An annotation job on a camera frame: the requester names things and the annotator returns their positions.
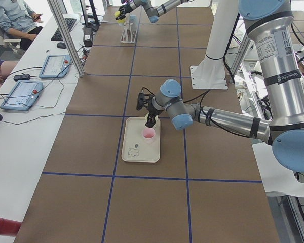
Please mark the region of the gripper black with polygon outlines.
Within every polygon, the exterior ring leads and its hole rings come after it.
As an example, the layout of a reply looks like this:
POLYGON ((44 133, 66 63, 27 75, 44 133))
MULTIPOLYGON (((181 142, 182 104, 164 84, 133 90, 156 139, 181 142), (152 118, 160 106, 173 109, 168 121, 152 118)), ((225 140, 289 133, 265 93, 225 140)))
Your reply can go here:
POLYGON ((122 3, 123 4, 119 7, 118 11, 121 11, 125 16, 136 8, 133 1, 122 1, 122 3))
MULTIPOLYGON (((140 92, 144 93, 144 89, 145 88, 141 88, 140 92)), ((145 126, 148 128, 152 128, 158 120, 158 115, 160 115, 164 111, 164 108, 163 108, 163 106, 161 106, 157 103, 157 101, 155 99, 155 95, 149 89, 147 89, 147 90, 148 90, 149 94, 153 95, 153 98, 152 98, 150 104, 148 105, 148 108, 146 108, 149 114, 147 114, 145 116, 145 126)))

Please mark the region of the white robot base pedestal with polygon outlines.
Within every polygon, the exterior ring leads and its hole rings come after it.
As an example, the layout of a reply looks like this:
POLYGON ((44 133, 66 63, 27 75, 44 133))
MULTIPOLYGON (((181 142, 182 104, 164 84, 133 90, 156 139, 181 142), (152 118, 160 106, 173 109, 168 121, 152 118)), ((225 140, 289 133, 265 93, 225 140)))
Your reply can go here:
POLYGON ((237 19, 238 0, 218 2, 205 58, 198 66, 191 66, 193 89, 227 89, 223 60, 237 19))

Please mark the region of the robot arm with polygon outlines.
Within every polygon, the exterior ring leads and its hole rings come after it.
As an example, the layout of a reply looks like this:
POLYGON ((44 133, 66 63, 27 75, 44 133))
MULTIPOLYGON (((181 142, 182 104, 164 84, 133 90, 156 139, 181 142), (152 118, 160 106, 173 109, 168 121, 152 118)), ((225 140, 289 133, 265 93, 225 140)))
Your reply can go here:
POLYGON ((156 93, 140 92, 137 110, 147 109, 146 126, 167 113, 178 130, 193 122, 223 129, 231 134, 258 139, 271 146, 284 167, 304 172, 304 87, 294 53, 289 26, 293 22, 290 1, 240 1, 246 35, 255 42, 261 74, 267 90, 264 101, 239 96, 242 113, 183 101, 181 88, 166 80, 156 93))
POLYGON ((173 8, 177 7, 182 3, 188 3, 185 0, 169 0, 159 5, 158 7, 153 7, 151 1, 148 0, 133 0, 133 1, 122 1, 122 5, 114 13, 115 20, 118 23, 125 22, 126 14, 131 13, 138 7, 143 7, 150 22, 156 23, 159 17, 166 14, 173 8))

